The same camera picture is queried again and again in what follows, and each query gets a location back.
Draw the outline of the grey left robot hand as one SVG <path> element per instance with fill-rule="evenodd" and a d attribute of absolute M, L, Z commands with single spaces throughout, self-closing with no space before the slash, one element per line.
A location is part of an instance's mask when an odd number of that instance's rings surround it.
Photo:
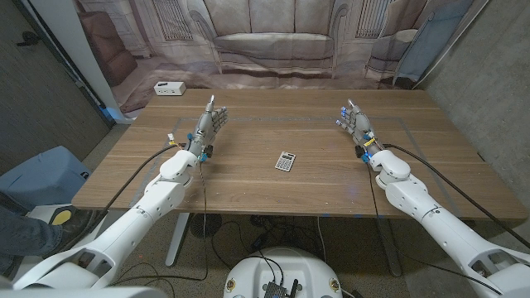
<path fill-rule="evenodd" d="M 197 156 L 200 162 L 211 158 L 216 134 L 228 122 L 225 106 L 214 108 L 215 96 L 211 95 L 191 134 L 186 150 Z"/>

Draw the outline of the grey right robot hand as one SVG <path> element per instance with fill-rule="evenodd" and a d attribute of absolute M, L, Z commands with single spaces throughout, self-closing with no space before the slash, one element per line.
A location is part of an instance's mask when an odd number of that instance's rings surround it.
<path fill-rule="evenodd" d="M 340 116 L 341 119 L 335 123 L 352 137 L 355 143 L 355 155 L 363 162 L 368 163 L 376 153 L 384 149 L 378 143 L 369 118 L 351 99 L 348 99 L 347 107 L 340 109 Z"/>

